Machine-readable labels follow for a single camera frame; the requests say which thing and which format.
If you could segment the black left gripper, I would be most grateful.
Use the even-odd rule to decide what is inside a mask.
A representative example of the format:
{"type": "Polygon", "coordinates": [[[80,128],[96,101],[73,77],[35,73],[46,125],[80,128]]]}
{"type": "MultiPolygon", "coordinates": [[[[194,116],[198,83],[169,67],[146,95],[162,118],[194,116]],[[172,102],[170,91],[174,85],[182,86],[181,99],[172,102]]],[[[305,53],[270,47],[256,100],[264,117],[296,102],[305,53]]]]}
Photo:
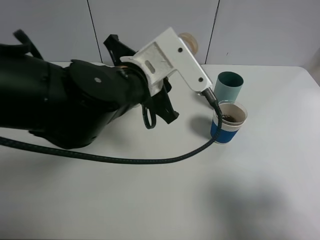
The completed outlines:
{"type": "Polygon", "coordinates": [[[122,63],[121,61],[121,57],[131,57],[136,52],[122,43],[117,34],[110,34],[103,44],[107,48],[117,72],[133,84],[130,90],[133,91],[134,98],[138,99],[137,103],[149,110],[154,110],[155,114],[161,117],[167,124],[175,121],[180,114],[173,109],[168,95],[172,90],[169,79],[165,77],[160,84],[160,91],[152,95],[147,76],[143,70],[133,63],[122,63]]]}

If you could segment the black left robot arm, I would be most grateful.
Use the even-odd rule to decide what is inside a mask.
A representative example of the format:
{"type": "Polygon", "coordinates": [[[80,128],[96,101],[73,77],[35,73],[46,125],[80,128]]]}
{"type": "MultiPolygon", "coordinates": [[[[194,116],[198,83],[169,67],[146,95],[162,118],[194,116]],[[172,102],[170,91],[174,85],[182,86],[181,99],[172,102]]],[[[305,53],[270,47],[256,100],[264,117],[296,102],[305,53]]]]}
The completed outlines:
{"type": "Polygon", "coordinates": [[[134,51],[116,34],[104,41],[113,66],[73,59],[69,66],[47,62],[29,37],[17,30],[18,45],[0,46],[0,125],[27,130],[63,149],[90,145],[103,128],[136,105],[143,121],[155,127],[157,117],[166,123],[179,114],[171,104],[167,79],[151,95],[143,71],[122,63],[134,51]]]}

